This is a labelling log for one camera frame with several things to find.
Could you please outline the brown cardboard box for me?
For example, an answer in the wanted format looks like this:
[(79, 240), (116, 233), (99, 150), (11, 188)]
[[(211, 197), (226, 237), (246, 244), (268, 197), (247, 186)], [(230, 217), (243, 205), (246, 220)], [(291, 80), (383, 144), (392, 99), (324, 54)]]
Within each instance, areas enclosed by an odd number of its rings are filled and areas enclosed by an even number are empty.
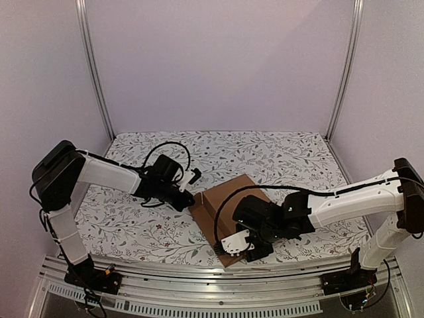
[[(214, 222), (222, 202), (237, 189), (245, 186), (253, 186), (254, 184), (255, 183), (248, 175), (243, 174), (210, 189), (199, 192), (194, 196), (195, 204), (189, 208), (189, 212), (211, 246), (214, 246), (216, 243)], [(236, 233), (237, 223), (233, 220), (233, 213), (241, 199), (248, 195), (254, 195), (267, 203), (270, 202), (269, 197), (261, 189), (247, 189), (236, 194), (225, 204), (219, 215), (217, 231), (220, 239)], [(259, 244), (255, 244), (254, 246), (255, 248), (250, 251), (248, 256), (229, 256), (226, 254), (219, 255), (218, 259), (224, 267), (228, 267), (241, 260), (252, 262), (255, 256), (266, 258), (274, 252), (272, 246), (265, 246), (263, 250), (264, 255), (260, 256), (261, 246)]]

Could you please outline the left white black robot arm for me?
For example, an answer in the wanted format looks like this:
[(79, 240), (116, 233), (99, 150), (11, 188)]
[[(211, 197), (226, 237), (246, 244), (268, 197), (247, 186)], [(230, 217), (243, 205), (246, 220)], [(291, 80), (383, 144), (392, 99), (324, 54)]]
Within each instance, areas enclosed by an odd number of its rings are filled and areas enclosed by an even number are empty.
[(117, 293), (122, 276), (114, 265), (105, 270), (95, 268), (80, 237), (71, 206), (76, 185), (83, 183), (119, 190), (142, 199), (141, 205), (145, 208), (153, 208), (151, 200), (155, 199), (157, 206), (168, 204), (181, 212), (195, 203), (187, 188), (200, 177), (199, 169), (183, 167), (163, 154), (151, 166), (143, 163), (134, 167), (79, 150), (72, 142), (63, 140), (32, 171), (29, 195), (40, 205), (40, 222), (59, 246), (68, 265), (66, 283), (87, 290)]

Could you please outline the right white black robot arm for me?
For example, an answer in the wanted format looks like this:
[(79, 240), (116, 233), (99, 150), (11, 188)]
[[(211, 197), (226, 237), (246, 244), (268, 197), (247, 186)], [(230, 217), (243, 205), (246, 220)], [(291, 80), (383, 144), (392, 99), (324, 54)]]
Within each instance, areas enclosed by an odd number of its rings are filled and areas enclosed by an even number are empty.
[(407, 237), (423, 234), (423, 179), (405, 158), (379, 176), (328, 192), (291, 187), (280, 205), (248, 195), (233, 212), (236, 233), (221, 243), (227, 254), (243, 252), (253, 261), (272, 253), (279, 239), (298, 239), (330, 223), (375, 213), (388, 217), (352, 252), (349, 268), (320, 277), (325, 295), (342, 293), (375, 284), (383, 260)]

